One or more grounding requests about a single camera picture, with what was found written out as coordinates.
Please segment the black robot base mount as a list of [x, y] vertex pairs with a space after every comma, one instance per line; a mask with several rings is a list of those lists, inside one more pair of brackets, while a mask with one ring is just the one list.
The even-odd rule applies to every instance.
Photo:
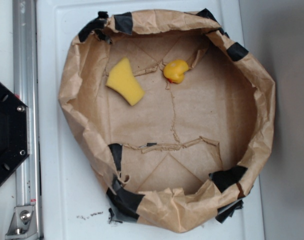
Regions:
[[0, 82], [0, 187], [30, 154], [28, 110]]

